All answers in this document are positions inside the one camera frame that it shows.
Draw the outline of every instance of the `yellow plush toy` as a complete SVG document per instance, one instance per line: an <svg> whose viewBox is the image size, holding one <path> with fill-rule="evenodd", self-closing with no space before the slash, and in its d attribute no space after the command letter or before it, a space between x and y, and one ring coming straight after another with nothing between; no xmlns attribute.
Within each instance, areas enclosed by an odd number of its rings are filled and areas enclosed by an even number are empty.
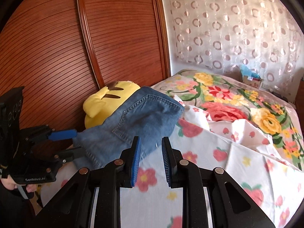
<svg viewBox="0 0 304 228"><path fill-rule="evenodd" d="M116 81L92 94L83 103L86 128L103 124L138 89L140 87L131 81Z"/></svg>

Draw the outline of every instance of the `curtain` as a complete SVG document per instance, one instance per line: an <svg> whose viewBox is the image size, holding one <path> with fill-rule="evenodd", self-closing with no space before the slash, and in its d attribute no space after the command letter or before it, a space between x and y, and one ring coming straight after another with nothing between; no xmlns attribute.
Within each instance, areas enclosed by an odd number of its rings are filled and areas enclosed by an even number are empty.
<svg viewBox="0 0 304 228"><path fill-rule="evenodd" d="M280 0L169 1L168 33L179 61L217 74L246 65L273 90L295 96L303 33Z"/></svg>

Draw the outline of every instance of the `human hand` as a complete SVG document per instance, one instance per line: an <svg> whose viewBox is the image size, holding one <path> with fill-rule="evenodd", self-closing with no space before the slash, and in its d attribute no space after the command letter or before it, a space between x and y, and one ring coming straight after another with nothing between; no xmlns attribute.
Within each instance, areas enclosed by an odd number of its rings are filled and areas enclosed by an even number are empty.
<svg viewBox="0 0 304 228"><path fill-rule="evenodd" d="M10 175L8 175L7 178L1 178L1 182L3 186L8 189L8 190L14 190L17 188L17 184L15 181L12 179ZM37 190L37 185L36 184L29 184L26 186L26 191L28 193L35 192Z"/></svg>

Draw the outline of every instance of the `denim fabric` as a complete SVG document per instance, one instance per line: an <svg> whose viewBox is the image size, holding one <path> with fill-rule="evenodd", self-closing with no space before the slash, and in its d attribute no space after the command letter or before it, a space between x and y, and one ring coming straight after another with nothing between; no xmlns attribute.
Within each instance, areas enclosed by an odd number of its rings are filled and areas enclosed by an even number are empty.
<svg viewBox="0 0 304 228"><path fill-rule="evenodd" d="M75 160L76 166L104 167L119 158L124 149L131 147L134 136L141 137L143 159L161 145L162 137L171 135L183 109L169 96L150 87L142 87L102 125L77 134L73 139L74 146L82 146L87 159Z"/></svg>

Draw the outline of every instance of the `box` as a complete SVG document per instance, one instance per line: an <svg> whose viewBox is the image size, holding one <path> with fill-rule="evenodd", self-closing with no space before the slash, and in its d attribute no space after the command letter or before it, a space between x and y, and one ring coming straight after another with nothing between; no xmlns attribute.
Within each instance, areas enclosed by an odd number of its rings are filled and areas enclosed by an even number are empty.
<svg viewBox="0 0 304 228"><path fill-rule="evenodd" d="M259 87L262 83L262 79L261 78L253 78L251 76L244 75L243 76L243 83L248 85L248 86L254 87L256 89L259 89Z"/></svg>

